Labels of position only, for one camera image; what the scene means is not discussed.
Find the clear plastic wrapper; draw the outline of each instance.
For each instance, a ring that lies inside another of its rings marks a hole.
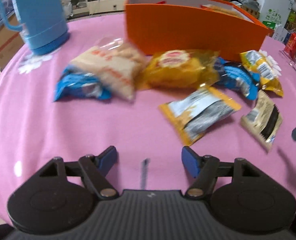
[[[160,106],[161,112],[175,127],[184,145],[192,145],[206,129],[228,117],[241,106],[219,90],[202,86],[183,100]]]
[[[113,94],[128,101],[135,97],[134,78],[146,65],[146,57],[130,42],[104,38],[70,65],[94,74]]]
[[[218,52],[204,50],[170,50],[156,53],[148,67],[138,76],[136,87],[195,88],[219,80],[213,65]]]

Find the orange box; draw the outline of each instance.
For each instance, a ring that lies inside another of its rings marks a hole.
[[[216,5],[242,18],[205,8]],[[128,38],[145,54],[173,49],[220,51],[226,60],[259,50],[273,30],[246,11],[223,0],[127,0]]]

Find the white box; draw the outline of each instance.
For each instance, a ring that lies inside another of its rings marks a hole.
[[[277,25],[277,26],[275,27],[275,30],[274,30],[274,33],[273,33],[272,38],[275,39],[275,40],[277,41],[277,40],[279,39],[279,37],[280,37],[282,31],[283,31],[283,26],[282,26],[282,24]]]
[[[282,33],[280,34],[280,36],[278,38],[278,41],[283,43],[283,41],[284,41],[287,34],[288,34],[288,31],[285,28],[283,28]]]

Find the pink tablecloth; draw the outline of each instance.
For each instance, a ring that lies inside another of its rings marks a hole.
[[[137,93],[132,105],[118,98],[104,104],[92,99],[53,103],[55,84],[69,61],[107,35],[125,36],[124,15],[96,17],[69,23],[70,40],[41,64],[23,69],[30,54],[24,46],[0,77],[0,217],[7,222],[9,195],[54,156],[76,161],[86,154],[97,155],[116,146],[120,161],[107,178],[119,190],[138,189],[141,161],[150,158],[147,189],[187,189],[191,179],[181,162],[182,144],[158,105],[174,96],[158,91]],[[200,155],[214,155],[233,162],[248,159],[286,187],[296,197],[296,72],[280,57],[283,45],[266,38],[262,49],[282,68],[284,98],[273,97],[283,124],[273,149],[267,154],[239,125],[251,104],[235,92],[228,95],[243,108],[209,129],[192,146]],[[228,180],[221,179],[219,185]]]

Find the snack bag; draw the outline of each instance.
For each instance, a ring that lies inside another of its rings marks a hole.
[[[132,44],[115,39],[88,49],[70,65],[94,74],[113,94],[132,101],[135,97],[134,78],[146,67],[146,58]]]
[[[203,83],[212,85],[219,80],[213,69],[217,56],[217,52],[197,49],[156,53],[139,75],[136,87],[197,89]]]
[[[80,71],[71,65],[64,69],[56,85],[54,101],[68,95],[77,98],[97,98],[99,100],[111,98],[110,91],[102,85],[95,75]]]
[[[239,109],[241,106],[232,98],[206,85],[183,100],[160,106],[184,145],[188,146],[200,139],[208,127]]]
[[[264,55],[256,50],[249,50],[241,53],[240,57],[247,70],[260,73],[260,85],[263,90],[273,91],[283,97],[281,83]]]
[[[218,57],[214,69],[220,76],[216,84],[240,91],[249,100],[257,98],[260,74],[246,70],[240,63],[225,61],[221,57]]]
[[[240,124],[269,151],[282,121],[278,108],[267,94],[260,90],[255,108],[241,117]]]

